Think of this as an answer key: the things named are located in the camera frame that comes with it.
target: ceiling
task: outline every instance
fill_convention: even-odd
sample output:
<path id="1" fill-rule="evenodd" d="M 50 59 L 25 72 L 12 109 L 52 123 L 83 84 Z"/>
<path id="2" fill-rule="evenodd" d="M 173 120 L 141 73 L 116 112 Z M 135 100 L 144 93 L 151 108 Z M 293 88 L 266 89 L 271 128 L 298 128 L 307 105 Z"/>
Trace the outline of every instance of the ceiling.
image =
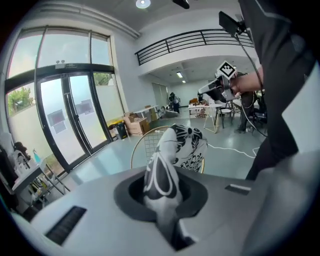
<path id="1" fill-rule="evenodd" d="M 190 9 L 186 10 L 176 5 L 172 0 L 150 0 L 151 5 L 146 9 L 136 7 L 137 0 L 66 0 L 96 9 L 110 15 L 131 28 L 139 31 L 148 24 L 165 17 L 207 8 L 229 8 L 240 10 L 238 0 L 189 0 Z"/>
<path id="2" fill-rule="evenodd" d="M 223 61 L 236 66 L 236 69 L 243 73 L 254 71 L 250 60 L 243 56 L 208 56 L 201 58 L 189 59 L 168 66 L 164 66 L 150 73 L 150 75 L 162 79 L 171 84 L 178 85 L 182 80 L 186 82 L 194 82 L 199 80 L 213 80 L 217 68 Z M 177 72 L 181 72 L 183 79 L 177 76 Z"/>

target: balcony railing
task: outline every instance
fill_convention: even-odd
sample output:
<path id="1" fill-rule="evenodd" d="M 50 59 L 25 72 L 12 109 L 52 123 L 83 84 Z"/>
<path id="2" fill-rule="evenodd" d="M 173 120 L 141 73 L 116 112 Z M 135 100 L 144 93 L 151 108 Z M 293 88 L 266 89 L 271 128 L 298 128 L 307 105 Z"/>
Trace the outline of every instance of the balcony railing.
<path id="1" fill-rule="evenodd" d="M 240 42 L 245 47 L 254 47 L 246 33 L 239 36 Z M 181 34 L 176 34 L 136 52 L 139 65 L 154 60 L 160 56 L 179 50 L 209 45 L 239 45 L 234 37 L 223 29 L 202 29 Z"/>

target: person's arm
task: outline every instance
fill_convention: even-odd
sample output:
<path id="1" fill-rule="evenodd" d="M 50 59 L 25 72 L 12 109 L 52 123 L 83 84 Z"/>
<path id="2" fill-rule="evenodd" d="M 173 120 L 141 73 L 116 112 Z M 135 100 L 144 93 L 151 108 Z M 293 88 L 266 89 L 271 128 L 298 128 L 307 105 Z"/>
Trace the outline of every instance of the person's arm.
<path id="1" fill-rule="evenodd" d="M 262 66 L 258 68 L 261 82 L 264 82 L 264 72 Z M 261 89 L 259 78 L 256 72 L 239 76 L 230 81 L 231 88 L 236 95 L 237 93 L 254 92 Z"/>

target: white cable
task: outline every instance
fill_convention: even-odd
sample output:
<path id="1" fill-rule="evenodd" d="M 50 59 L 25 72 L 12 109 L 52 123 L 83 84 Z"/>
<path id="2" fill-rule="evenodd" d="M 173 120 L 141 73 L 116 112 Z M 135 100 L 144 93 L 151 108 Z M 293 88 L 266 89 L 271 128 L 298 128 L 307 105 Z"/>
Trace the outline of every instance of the white cable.
<path id="1" fill-rule="evenodd" d="M 224 148 L 224 147 L 218 147 L 218 146 L 212 146 L 210 144 L 208 144 L 210 147 L 214 148 L 214 149 L 220 149 L 220 150 L 234 150 L 234 151 L 237 151 L 238 153 L 240 154 L 245 154 L 248 158 L 255 158 L 254 156 L 251 156 L 251 155 L 248 155 L 247 153 L 245 152 L 242 152 L 242 151 L 239 151 L 239 150 L 236 150 L 235 148 Z"/>
<path id="2" fill-rule="evenodd" d="M 255 147 L 254 149 L 252 149 L 252 152 L 254 153 L 255 156 L 257 156 L 257 153 L 255 152 L 255 150 L 259 149 L 260 147 Z"/>

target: white table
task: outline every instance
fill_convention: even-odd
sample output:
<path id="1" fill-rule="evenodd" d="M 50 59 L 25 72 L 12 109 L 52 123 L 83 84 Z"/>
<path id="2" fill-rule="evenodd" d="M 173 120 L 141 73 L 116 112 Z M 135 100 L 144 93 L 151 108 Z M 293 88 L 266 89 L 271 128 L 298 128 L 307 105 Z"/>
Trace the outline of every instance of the white table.
<path id="1" fill-rule="evenodd" d="M 142 118 L 145 118 L 144 113 L 145 113 L 146 111 L 149 111 L 149 110 L 154 109 L 154 110 L 155 110 L 156 117 L 157 117 L 157 119 L 159 119 L 159 114 L 158 114 L 158 109 L 157 109 L 157 107 L 159 107 L 159 105 L 156 105 L 156 106 L 150 106 L 150 107 L 147 107 L 147 108 L 144 108 L 144 109 L 138 110 L 138 111 L 133 112 L 133 113 L 135 113 L 135 114 L 141 114 L 141 115 L 142 115 Z"/>
<path id="2" fill-rule="evenodd" d="M 206 107 L 206 105 L 202 105 L 202 104 L 200 104 L 200 105 L 189 105 L 188 106 L 188 109 L 189 109 L 189 118 L 190 118 L 190 115 L 191 115 L 191 110 L 197 110 L 197 109 L 204 109 L 204 107 Z"/>
<path id="3" fill-rule="evenodd" d="M 209 104 L 207 106 L 203 106 L 203 108 L 209 108 L 209 111 L 211 112 L 209 115 L 206 116 L 205 121 L 204 121 L 204 125 L 203 128 L 207 129 L 213 133 L 217 133 L 218 132 L 218 128 L 219 128 L 219 109 L 222 107 L 222 104 Z M 213 130 L 209 129 L 206 127 L 206 122 L 208 117 L 211 116 L 212 119 L 212 123 L 213 123 Z"/>

